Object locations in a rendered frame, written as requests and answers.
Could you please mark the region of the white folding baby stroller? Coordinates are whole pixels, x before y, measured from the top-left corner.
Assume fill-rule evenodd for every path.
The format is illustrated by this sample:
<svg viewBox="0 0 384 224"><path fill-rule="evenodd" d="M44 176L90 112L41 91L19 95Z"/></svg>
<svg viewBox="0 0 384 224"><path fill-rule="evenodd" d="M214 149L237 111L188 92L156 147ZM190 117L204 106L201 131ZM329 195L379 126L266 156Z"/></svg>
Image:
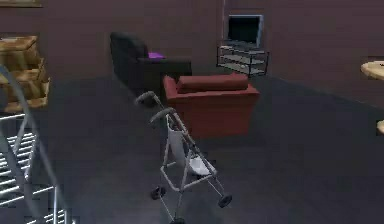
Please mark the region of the white folding baby stroller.
<svg viewBox="0 0 384 224"><path fill-rule="evenodd" d="M218 170L202 154L176 109L165 107L153 91L142 93L135 99L135 104L140 104L148 98L161 107L161 110L151 117L149 123L153 124L158 119L164 119L167 131L160 175L166 180L169 188L179 195L174 213L169 211L164 201L164 196L167 193L164 186L158 185L153 189L150 192L151 199L162 202L169 216L170 224L186 224L185 220L179 216L183 195L187 190L202 182L208 182L220 196L218 206L220 208L227 207L232 202L233 196L225 191L224 186L219 181ZM168 169L175 165L182 169L182 178L178 186L174 184L167 173Z"/></svg>

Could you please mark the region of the black television set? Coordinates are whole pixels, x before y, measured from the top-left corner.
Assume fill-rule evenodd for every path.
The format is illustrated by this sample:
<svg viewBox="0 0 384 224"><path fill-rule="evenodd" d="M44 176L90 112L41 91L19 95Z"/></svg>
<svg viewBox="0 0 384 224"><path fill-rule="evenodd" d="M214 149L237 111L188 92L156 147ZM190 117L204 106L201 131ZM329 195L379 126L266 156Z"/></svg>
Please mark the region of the black television set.
<svg viewBox="0 0 384 224"><path fill-rule="evenodd" d="M228 18L227 38L231 41L261 44L263 15L230 15Z"/></svg>

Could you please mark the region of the round light wooden table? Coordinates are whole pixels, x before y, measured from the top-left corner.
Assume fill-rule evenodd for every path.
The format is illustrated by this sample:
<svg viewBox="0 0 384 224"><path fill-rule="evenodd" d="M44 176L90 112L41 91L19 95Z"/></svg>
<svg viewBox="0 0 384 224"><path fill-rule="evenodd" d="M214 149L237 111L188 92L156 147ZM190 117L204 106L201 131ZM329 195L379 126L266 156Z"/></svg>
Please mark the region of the round light wooden table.
<svg viewBox="0 0 384 224"><path fill-rule="evenodd" d="M384 81L384 61L370 61L361 65L361 71L368 77Z"/></svg>

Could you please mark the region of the framed wall picture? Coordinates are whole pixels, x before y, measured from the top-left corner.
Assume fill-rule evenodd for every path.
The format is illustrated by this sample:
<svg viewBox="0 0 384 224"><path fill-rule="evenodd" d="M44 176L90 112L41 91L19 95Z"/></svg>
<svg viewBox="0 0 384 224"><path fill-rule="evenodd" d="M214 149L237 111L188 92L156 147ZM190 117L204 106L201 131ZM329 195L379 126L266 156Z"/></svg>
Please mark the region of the framed wall picture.
<svg viewBox="0 0 384 224"><path fill-rule="evenodd" d="M0 0L0 7L42 7L41 0Z"/></svg>

